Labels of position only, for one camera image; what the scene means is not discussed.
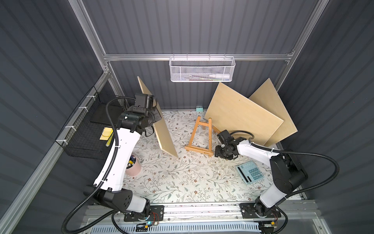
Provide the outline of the wooden easel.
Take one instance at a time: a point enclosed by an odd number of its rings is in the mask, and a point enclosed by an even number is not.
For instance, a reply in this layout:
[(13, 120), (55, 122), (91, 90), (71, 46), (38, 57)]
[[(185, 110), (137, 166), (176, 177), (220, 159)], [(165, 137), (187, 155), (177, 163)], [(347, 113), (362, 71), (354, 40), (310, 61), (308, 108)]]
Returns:
[(212, 129), (213, 129), (214, 132), (217, 133), (217, 134), (219, 134), (219, 133), (221, 132), (221, 131), (220, 131), (218, 128), (216, 128), (215, 126), (213, 126)]
[(198, 116), (191, 133), (191, 138), (188, 144), (184, 147), (185, 150), (188, 152), (204, 154), (209, 158), (212, 158), (214, 155), (212, 135), (212, 119), (209, 118), (207, 121), (203, 121), (202, 117)]

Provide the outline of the plywood board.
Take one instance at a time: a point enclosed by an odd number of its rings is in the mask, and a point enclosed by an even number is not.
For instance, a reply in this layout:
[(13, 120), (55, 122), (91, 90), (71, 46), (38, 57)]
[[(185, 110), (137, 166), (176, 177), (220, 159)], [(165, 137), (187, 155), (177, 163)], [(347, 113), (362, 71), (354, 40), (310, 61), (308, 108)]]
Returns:
[(298, 132), (272, 81), (268, 78), (249, 99), (283, 120), (283, 123), (266, 142), (269, 147)]
[(212, 125), (220, 131), (250, 132), (259, 145), (265, 145), (283, 123), (281, 118), (223, 83), (218, 84), (205, 119), (212, 119)]
[(176, 152), (174, 143), (169, 133), (166, 121), (164, 120), (158, 100), (154, 101), (154, 105), (156, 105), (156, 108), (161, 116), (161, 120), (153, 124), (160, 149), (166, 154), (178, 158), (178, 153)]

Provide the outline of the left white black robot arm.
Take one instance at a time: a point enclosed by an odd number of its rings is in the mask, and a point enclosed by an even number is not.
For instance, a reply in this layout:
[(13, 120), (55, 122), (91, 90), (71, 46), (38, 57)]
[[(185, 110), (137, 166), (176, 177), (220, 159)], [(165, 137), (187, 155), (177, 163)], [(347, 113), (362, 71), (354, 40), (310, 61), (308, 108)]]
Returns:
[(162, 117), (153, 95), (136, 94), (133, 100), (134, 105), (123, 111), (116, 121), (108, 118), (113, 129), (113, 144), (102, 171), (93, 185), (86, 187), (84, 195), (96, 204), (118, 212), (148, 214), (149, 200), (123, 189), (123, 179), (141, 135)]

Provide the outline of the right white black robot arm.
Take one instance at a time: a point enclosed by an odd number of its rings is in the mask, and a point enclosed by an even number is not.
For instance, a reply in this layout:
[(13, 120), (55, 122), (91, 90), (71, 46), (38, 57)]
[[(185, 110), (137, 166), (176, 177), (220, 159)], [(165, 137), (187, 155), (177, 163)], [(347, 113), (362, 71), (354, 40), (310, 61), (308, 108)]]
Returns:
[(216, 158), (234, 160), (241, 155), (270, 167), (273, 184), (255, 200), (254, 209), (259, 217), (269, 215), (276, 205), (308, 179), (307, 172), (294, 155), (276, 152), (244, 137), (234, 138), (227, 130), (220, 132), (217, 137), (221, 144), (215, 147)]

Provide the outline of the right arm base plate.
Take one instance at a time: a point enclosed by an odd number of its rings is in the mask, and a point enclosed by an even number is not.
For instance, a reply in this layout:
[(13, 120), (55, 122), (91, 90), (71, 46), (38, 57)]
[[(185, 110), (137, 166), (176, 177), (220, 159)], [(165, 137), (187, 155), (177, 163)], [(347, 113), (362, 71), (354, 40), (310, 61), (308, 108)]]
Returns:
[(243, 218), (280, 218), (282, 214), (280, 210), (273, 206), (268, 208), (259, 203), (240, 203), (239, 208)]

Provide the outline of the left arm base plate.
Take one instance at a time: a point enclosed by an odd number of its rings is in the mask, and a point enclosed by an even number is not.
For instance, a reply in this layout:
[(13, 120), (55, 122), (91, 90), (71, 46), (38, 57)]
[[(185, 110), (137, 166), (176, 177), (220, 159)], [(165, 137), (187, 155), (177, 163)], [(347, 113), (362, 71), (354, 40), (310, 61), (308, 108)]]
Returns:
[(136, 221), (163, 221), (165, 206), (163, 205), (146, 205), (142, 212), (126, 212), (124, 222)]

